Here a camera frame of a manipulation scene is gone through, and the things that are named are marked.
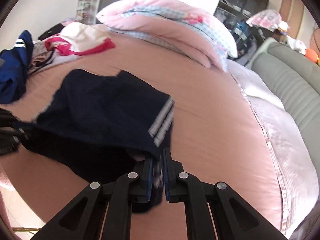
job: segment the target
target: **tile floor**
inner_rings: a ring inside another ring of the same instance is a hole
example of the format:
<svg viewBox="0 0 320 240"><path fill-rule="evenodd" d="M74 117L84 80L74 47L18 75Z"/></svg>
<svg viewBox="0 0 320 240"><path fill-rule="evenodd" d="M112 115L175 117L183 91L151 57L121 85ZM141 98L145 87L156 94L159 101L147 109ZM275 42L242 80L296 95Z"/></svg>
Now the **tile floor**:
<svg viewBox="0 0 320 240"><path fill-rule="evenodd" d="M6 206L8 218L12 227L42 228L44 222L29 208L18 192L0 187ZM29 240L33 234L16 233L22 240Z"/></svg>

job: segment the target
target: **mattress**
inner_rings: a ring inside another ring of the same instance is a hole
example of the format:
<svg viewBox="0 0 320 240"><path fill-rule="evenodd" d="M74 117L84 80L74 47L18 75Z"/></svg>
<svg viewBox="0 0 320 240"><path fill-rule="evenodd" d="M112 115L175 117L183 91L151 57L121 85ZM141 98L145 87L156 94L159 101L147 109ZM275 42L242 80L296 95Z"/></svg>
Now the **mattress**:
<svg viewBox="0 0 320 240"><path fill-rule="evenodd" d="M124 34L110 37L115 49L31 76L27 93L1 107L30 121L50 103L71 70L98 75L126 70L175 99L172 158L201 181L226 182L280 229L282 203L275 167L262 129L231 75ZM63 164L22 146L0 161L15 189L45 222L88 185ZM169 204L164 198L151 211L133 214L131 239L187 239L184 204Z"/></svg>

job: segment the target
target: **stuffed toy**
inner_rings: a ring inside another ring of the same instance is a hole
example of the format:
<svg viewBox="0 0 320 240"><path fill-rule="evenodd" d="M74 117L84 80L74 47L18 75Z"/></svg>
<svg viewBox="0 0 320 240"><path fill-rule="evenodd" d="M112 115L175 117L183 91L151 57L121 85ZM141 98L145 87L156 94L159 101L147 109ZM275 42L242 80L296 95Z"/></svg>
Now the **stuffed toy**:
<svg viewBox="0 0 320 240"><path fill-rule="evenodd" d="M306 57L319 65L318 54L313 49L306 49Z"/></svg>

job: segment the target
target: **metal screw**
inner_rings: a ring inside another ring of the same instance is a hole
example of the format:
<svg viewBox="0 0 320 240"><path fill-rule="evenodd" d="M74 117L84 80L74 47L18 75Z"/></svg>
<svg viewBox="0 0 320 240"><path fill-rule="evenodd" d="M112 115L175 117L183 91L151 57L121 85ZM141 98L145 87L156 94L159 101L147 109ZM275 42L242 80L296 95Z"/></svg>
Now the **metal screw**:
<svg viewBox="0 0 320 240"><path fill-rule="evenodd" d="M226 189L227 188L227 184L225 184L224 182L219 182L218 184L217 184L217 188L218 189Z"/></svg>
<svg viewBox="0 0 320 240"><path fill-rule="evenodd" d="M188 177L189 177L189 174L186 172L179 173L179 178L181 178L181 179L187 179Z"/></svg>
<svg viewBox="0 0 320 240"><path fill-rule="evenodd" d="M129 179L135 179L136 177L138 177L138 174L136 172L130 172L128 174Z"/></svg>
<svg viewBox="0 0 320 240"><path fill-rule="evenodd" d="M92 189L97 189L99 187L100 187L100 183L98 183L98 182L92 182L90 184L90 188L92 188Z"/></svg>

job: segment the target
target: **striped trim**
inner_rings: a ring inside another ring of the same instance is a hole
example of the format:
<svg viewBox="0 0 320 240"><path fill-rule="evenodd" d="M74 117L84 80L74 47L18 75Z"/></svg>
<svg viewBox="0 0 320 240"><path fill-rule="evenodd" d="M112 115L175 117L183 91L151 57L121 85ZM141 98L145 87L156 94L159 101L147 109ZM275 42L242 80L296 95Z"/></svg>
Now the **striped trim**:
<svg viewBox="0 0 320 240"><path fill-rule="evenodd" d="M172 105L173 105L173 99L172 99L172 97L169 97L169 99L167 100L167 102L164 104L161 111L159 112L158 116L156 117L156 120L154 121L154 123L151 125L151 127L148 130L148 132L152 138L158 132L159 128L161 127L161 125L163 123L164 118L167 116Z"/></svg>
<svg viewBox="0 0 320 240"><path fill-rule="evenodd" d="M25 45L25 44L22 44L22 43L20 43L20 44L15 44L14 47L17 47L17 48L25 47L25 48L27 48L26 45Z"/></svg>
<svg viewBox="0 0 320 240"><path fill-rule="evenodd" d="M172 123L172 119L173 119L173 109L174 107L171 108L169 114L167 115L167 118L164 120L154 142L156 144L157 147L160 146L160 144L163 142L163 139L167 133L167 131L169 130L169 127Z"/></svg>

